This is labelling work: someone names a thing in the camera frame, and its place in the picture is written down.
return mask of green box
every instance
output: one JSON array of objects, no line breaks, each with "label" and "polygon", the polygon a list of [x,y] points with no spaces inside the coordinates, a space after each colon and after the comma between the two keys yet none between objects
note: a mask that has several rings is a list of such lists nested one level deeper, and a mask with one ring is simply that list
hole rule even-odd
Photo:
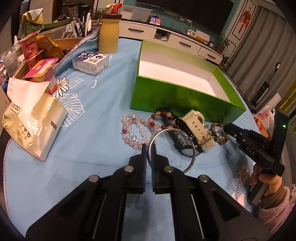
[{"label": "green box", "polygon": [[194,109],[206,121],[230,123],[245,107],[221,70],[194,55],[157,41],[142,41],[131,108],[177,116]]}]

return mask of pink sleeve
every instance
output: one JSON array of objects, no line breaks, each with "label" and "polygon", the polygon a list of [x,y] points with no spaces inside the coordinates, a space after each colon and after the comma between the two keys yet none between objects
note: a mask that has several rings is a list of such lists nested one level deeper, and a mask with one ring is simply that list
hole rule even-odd
[{"label": "pink sleeve", "polygon": [[263,209],[262,206],[260,206],[257,214],[258,220],[269,229],[271,235],[280,228],[292,211],[292,206],[289,202],[290,190],[288,187],[285,187],[285,191],[285,197],[278,206],[270,209]]}]

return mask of plant pot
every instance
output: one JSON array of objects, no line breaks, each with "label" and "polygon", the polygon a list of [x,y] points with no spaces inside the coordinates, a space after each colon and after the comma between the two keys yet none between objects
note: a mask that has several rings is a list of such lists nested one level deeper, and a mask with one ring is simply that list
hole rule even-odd
[{"label": "plant pot", "polygon": [[216,49],[215,49],[215,51],[216,51],[217,53],[221,54],[222,51],[223,51],[223,49],[224,49],[224,46],[221,45],[221,44],[218,44],[217,47],[216,47]]}]

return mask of yellow handle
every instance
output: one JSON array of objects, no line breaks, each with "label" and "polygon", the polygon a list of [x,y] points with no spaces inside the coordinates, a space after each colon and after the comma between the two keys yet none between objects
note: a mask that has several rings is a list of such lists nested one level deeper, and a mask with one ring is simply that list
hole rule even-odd
[{"label": "yellow handle", "polygon": [[109,4],[109,5],[107,5],[107,6],[105,7],[105,9],[108,10],[109,8],[114,7],[114,6],[115,6],[114,3],[113,3],[113,4]]}]

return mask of pen holder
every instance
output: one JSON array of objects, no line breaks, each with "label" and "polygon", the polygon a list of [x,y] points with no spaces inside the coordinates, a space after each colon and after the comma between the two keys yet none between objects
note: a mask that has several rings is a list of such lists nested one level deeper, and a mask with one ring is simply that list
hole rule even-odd
[{"label": "pen holder", "polygon": [[119,21],[121,14],[104,14],[102,27],[99,34],[99,53],[115,53],[119,39]]}]

